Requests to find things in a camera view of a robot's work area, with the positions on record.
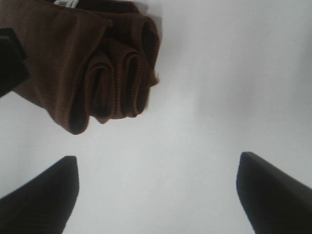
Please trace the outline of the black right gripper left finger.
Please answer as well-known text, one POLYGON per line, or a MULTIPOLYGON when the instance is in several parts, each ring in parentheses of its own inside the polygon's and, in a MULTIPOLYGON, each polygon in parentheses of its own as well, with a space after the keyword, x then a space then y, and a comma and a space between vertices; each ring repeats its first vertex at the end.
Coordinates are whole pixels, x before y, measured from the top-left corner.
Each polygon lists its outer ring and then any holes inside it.
POLYGON ((61 234, 79 193, 77 158, 65 156, 2 197, 2 234, 61 234))

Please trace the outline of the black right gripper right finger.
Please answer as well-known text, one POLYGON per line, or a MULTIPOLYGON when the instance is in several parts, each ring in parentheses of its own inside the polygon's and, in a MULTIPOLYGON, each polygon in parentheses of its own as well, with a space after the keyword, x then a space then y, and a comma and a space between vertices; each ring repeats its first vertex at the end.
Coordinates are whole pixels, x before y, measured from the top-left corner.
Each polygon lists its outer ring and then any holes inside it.
POLYGON ((240 156, 236 190, 256 234, 310 234, 312 190, 252 152, 240 156))

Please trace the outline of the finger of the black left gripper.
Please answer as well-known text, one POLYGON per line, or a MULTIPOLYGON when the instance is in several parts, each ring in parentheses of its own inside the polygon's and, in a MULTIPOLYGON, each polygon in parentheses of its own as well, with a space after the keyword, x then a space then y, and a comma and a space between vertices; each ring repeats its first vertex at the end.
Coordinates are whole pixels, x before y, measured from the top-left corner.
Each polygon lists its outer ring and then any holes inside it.
POLYGON ((27 58, 12 28, 0 29, 0 96, 13 91, 29 78, 24 64, 27 58))

